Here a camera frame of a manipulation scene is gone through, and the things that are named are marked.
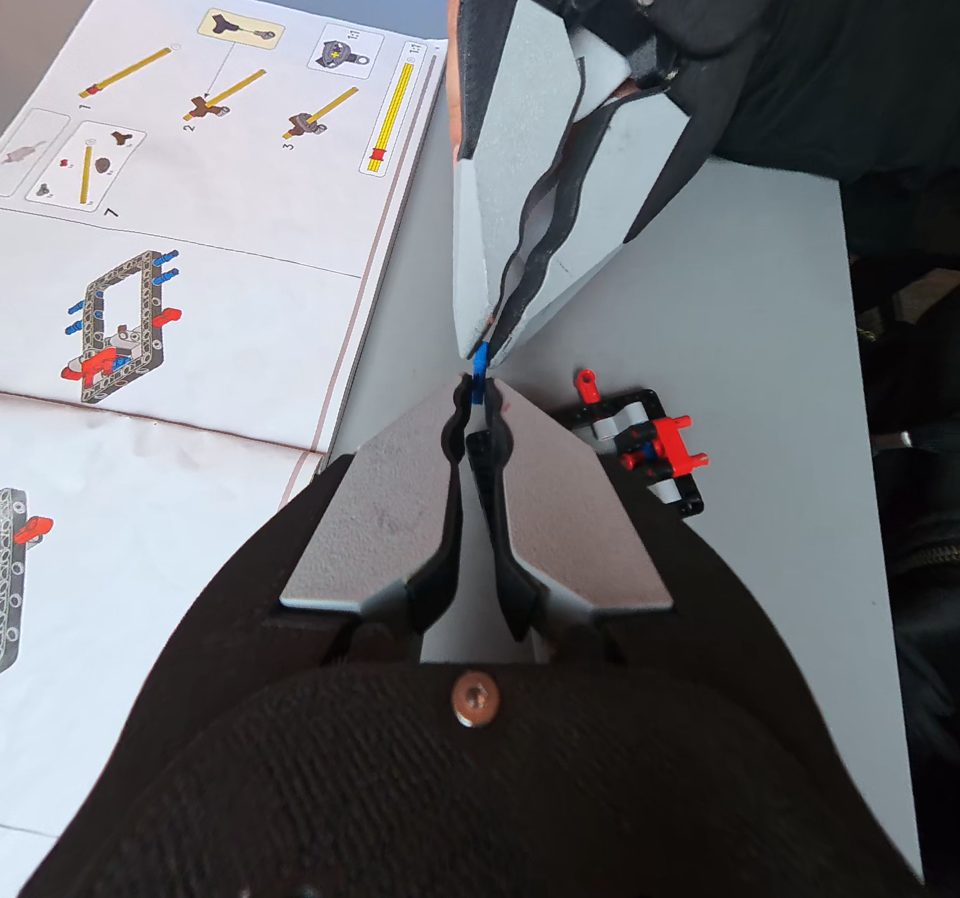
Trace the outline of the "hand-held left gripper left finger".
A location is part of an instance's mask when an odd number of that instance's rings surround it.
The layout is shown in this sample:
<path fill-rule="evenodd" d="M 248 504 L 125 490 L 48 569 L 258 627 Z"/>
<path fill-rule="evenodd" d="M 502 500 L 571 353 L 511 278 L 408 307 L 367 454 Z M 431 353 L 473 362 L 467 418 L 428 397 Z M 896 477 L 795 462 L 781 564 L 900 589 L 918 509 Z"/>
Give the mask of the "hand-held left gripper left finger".
<path fill-rule="evenodd" d="M 355 452 L 283 606 L 417 636 L 443 615 L 458 587 L 466 394 L 455 376 Z"/>

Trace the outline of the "person's right forearm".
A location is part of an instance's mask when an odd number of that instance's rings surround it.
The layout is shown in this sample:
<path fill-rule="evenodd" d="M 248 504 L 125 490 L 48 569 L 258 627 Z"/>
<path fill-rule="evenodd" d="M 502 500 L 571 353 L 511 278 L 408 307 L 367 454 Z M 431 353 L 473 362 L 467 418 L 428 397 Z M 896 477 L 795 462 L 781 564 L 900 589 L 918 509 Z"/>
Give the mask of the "person's right forearm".
<path fill-rule="evenodd" d="M 958 169 L 959 0 L 773 0 L 714 153 L 853 183 Z"/>

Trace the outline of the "person's right hand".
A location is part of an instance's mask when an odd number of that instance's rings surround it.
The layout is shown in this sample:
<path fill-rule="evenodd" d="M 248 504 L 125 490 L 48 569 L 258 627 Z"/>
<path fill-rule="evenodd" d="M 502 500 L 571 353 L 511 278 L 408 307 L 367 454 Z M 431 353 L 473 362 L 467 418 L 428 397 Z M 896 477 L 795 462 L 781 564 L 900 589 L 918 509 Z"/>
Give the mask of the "person's right hand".
<path fill-rule="evenodd" d="M 458 160 L 462 141 L 462 112 L 461 112 L 461 83 L 459 74 L 458 54 L 458 20 L 461 0 L 448 0 L 447 4 L 447 38 L 448 50 L 446 57 L 445 87 L 446 102 L 449 118 L 449 140 L 452 158 Z"/>

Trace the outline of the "black lego frame assembly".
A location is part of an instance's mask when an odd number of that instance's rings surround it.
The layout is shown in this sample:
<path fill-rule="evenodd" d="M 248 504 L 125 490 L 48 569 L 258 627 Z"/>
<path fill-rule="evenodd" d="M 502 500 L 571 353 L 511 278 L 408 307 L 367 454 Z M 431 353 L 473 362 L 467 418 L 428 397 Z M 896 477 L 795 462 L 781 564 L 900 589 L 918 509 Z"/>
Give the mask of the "black lego frame assembly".
<path fill-rule="evenodd" d="M 695 476 L 705 467 L 687 476 L 669 476 L 669 465 L 654 449 L 652 422 L 670 417 L 661 399 L 647 388 L 604 395 L 589 369 L 576 373 L 573 383 L 575 402 L 554 414 L 544 412 L 594 449 L 645 547 L 650 547 L 650 540 L 661 543 L 662 534 L 669 542 L 676 541 L 685 522 L 702 513 L 704 500 Z M 467 440 L 467 452 L 487 519 L 486 394 L 484 403 L 475 407 L 484 427 Z"/>

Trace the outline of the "white lego instruction booklet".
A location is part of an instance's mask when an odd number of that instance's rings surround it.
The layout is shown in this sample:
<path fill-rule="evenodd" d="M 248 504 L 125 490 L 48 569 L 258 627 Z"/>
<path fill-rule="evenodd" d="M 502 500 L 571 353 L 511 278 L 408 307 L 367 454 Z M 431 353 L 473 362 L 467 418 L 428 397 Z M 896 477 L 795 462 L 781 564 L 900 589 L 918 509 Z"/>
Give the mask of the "white lego instruction booklet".
<path fill-rule="evenodd" d="M 326 457 L 447 45 L 94 0 L 2 136 L 2 842 L 44 849 L 175 626 Z"/>

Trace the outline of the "black zip jacket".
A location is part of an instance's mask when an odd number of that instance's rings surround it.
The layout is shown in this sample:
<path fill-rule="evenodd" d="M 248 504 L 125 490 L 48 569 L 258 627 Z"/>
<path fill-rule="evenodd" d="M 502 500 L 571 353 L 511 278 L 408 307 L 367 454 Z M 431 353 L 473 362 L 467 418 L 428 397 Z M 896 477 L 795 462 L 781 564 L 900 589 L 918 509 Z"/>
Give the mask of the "black zip jacket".
<path fill-rule="evenodd" d="M 921 863 L 935 896 L 958 896 L 958 283 L 920 311 L 904 295 L 958 273 L 958 169 L 842 192 Z"/>

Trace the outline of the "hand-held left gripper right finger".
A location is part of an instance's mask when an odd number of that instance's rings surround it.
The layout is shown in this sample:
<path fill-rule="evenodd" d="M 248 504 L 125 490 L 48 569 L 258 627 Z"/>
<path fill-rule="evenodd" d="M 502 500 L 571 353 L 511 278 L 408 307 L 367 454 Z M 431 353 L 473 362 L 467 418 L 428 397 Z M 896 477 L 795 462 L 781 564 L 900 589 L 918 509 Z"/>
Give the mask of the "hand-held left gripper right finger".
<path fill-rule="evenodd" d="M 486 519 L 516 640 L 673 609 L 594 449 L 497 378 L 486 380 Z"/>

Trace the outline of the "red lego beam piece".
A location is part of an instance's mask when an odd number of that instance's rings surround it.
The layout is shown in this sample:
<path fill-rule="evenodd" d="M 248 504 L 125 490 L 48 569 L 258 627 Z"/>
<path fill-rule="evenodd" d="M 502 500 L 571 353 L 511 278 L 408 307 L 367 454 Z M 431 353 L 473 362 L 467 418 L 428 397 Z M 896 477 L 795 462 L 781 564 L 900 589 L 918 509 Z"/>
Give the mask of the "red lego beam piece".
<path fill-rule="evenodd" d="M 693 454 L 684 442 L 682 432 L 692 424 L 692 418 L 689 415 L 678 418 L 662 417 L 652 422 L 654 451 L 661 461 L 669 465 L 671 478 L 690 475 L 711 463 L 706 453 Z"/>

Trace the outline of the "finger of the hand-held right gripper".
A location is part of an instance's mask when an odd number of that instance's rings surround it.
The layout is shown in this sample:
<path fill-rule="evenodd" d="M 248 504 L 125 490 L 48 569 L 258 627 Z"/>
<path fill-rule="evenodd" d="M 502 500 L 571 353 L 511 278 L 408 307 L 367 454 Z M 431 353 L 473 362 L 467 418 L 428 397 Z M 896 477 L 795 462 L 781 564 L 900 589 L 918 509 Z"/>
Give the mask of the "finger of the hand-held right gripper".
<path fill-rule="evenodd" d="M 452 298 L 462 358 L 484 340 L 524 208 L 550 172 L 583 88 L 560 16 L 517 0 L 474 150 L 454 170 Z"/>
<path fill-rule="evenodd" d="M 664 91 L 619 99 L 584 120 L 560 170 L 549 224 L 489 340 L 491 368 L 623 248 L 689 121 Z"/>

